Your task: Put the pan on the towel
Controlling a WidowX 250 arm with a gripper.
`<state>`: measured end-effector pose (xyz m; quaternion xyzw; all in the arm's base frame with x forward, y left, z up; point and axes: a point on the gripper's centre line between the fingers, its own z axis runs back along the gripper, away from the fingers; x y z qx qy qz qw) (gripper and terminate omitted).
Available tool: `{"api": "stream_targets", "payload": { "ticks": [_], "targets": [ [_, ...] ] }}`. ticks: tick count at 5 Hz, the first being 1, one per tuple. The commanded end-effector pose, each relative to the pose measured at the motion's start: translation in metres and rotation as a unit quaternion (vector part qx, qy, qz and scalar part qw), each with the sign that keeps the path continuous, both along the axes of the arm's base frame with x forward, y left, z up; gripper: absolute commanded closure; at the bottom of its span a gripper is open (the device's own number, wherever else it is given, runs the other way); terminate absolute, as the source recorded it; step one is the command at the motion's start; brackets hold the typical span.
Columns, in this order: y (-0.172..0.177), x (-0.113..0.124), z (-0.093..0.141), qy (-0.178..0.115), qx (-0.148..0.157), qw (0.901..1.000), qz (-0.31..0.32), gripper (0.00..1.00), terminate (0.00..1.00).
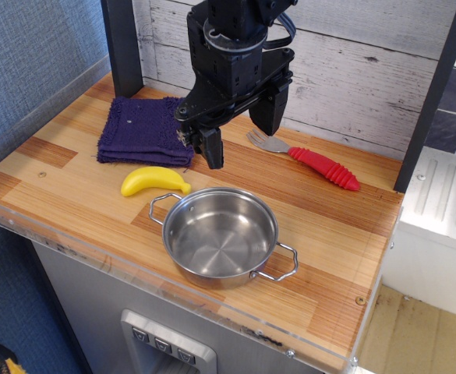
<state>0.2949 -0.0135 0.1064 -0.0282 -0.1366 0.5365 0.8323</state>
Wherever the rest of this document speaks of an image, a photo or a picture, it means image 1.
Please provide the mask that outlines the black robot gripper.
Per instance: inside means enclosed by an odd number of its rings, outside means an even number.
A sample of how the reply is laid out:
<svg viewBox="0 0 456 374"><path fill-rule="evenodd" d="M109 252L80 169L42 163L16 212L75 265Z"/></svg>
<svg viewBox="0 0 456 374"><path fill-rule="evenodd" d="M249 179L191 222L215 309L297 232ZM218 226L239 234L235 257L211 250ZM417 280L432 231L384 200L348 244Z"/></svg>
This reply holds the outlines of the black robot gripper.
<svg viewBox="0 0 456 374"><path fill-rule="evenodd" d="M294 23L283 10L192 10L187 27L196 80L175 117L208 167L221 169L220 126L247 111L267 136L278 131L292 81Z"/></svg>

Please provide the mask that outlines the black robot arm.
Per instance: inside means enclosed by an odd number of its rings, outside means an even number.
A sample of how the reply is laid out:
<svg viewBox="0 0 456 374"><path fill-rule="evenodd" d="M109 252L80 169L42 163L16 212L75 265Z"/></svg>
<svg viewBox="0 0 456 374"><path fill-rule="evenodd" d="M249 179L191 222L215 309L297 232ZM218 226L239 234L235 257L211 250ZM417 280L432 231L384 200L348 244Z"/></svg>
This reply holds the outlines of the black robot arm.
<svg viewBox="0 0 456 374"><path fill-rule="evenodd" d="M292 82L293 1L203 1L187 15L195 83L175 110L179 139L209 168L224 165L220 127L244 111L263 133L279 129Z"/></svg>

